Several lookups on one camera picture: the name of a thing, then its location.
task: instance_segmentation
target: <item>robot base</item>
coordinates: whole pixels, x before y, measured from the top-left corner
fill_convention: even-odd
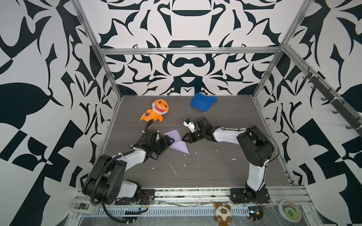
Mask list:
[[[147,205],[150,201],[153,201],[153,197],[155,196],[154,189],[141,189],[141,185],[136,181],[129,180],[137,184],[137,189],[133,197],[131,198],[120,198],[115,201],[116,205],[129,205],[130,203],[138,203],[139,205]]]
[[[256,202],[260,203],[269,203],[269,193],[265,188],[265,185],[257,192],[251,189],[247,184],[245,188],[232,188],[230,189],[230,199],[233,203],[246,203],[246,202]]]

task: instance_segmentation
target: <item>purple paper airplane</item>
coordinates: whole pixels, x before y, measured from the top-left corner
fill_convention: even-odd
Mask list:
[[[189,154],[189,150],[187,149],[186,143],[181,140],[181,136],[178,133],[177,129],[167,132],[165,133],[165,135],[168,135],[169,137],[175,140],[175,142],[170,146],[170,148]]]

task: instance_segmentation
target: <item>green tape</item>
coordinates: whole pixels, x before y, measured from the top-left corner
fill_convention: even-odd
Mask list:
[[[295,221],[298,219],[298,214],[296,213],[296,211],[291,208],[291,207],[287,207],[284,209],[284,214],[287,218],[291,219],[292,221]]]

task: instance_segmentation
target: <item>gray wooden table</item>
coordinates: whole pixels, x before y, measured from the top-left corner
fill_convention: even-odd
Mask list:
[[[250,96],[219,96],[209,111],[190,106],[192,97],[125,96],[106,146],[106,154],[126,152],[142,134],[146,122],[139,121],[151,109],[156,99],[166,100],[170,106],[162,122],[149,128],[162,134],[177,129],[183,137],[189,132],[182,124],[187,118],[205,116],[213,126],[245,128],[256,125],[266,132]],[[200,140],[187,144],[190,154],[168,148],[159,159],[149,159],[125,173],[125,179],[139,182],[143,187],[214,187],[243,186],[248,178],[249,162],[236,144]],[[268,165],[266,184],[289,185],[278,159]]]

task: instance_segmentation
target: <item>patterned backdrop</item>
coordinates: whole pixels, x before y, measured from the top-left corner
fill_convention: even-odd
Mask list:
[[[117,97],[68,0],[0,3],[0,225],[63,225]]]
[[[81,0],[101,47],[274,46],[302,0]]]
[[[81,0],[103,48],[279,46],[302,0]],[[272,54],[108,56],[123,95],[253,94]]]
[[[123,95],[253,94],[273,54],[109,55]]]
[[[316,0],[291,46],[362,112],[362,2]],[[283,55],[258,96],[281,155],[325,223],[362,223],[362,138]]]

